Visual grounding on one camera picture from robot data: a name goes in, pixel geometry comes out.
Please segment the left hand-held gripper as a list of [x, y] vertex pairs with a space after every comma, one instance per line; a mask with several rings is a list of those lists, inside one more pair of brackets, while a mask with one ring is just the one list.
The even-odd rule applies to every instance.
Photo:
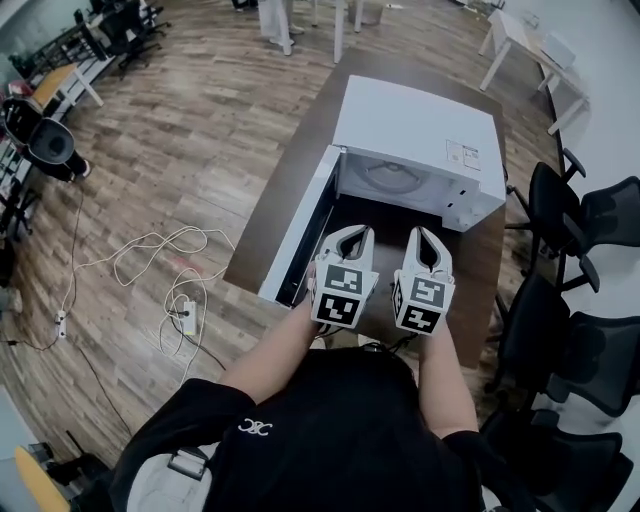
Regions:
[[374, 248], [375, 232], [363, 224], [347, 226], [324, 239], [315, 259], [312, 320], [347, 329], [357, 326], [379, 279], [372, 271]]

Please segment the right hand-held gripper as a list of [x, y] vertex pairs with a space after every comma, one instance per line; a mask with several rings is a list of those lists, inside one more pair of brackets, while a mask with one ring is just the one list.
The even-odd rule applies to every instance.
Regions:
[[[424, 265], [429, 272], [422, 272]], [[402, 270], [394, 273], [392, 305], [395, 325], [412, 333], [435, 334], [455, 291], [453, 263], [443, 242], [425, 227], [411, 230]]]

